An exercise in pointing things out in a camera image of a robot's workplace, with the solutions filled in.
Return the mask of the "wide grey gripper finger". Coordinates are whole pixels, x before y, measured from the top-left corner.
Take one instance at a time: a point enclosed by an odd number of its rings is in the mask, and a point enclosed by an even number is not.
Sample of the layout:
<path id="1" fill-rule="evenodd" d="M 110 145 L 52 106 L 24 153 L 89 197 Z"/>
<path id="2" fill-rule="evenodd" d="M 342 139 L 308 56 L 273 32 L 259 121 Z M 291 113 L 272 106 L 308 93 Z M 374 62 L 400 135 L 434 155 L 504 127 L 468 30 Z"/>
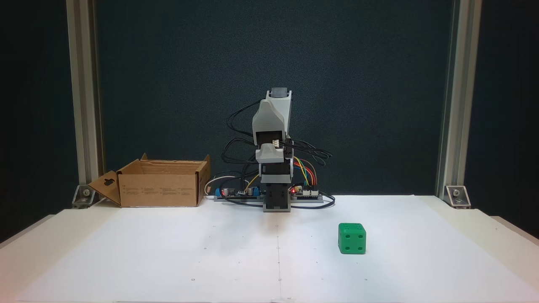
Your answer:
<path id="1" fill-rule="evenodd" d="M 255 158 L 259 164 L 272 164 L 284 162 L 284 149 L 276 148 L 274 144 L 265 143 L 255 151 Z"/>

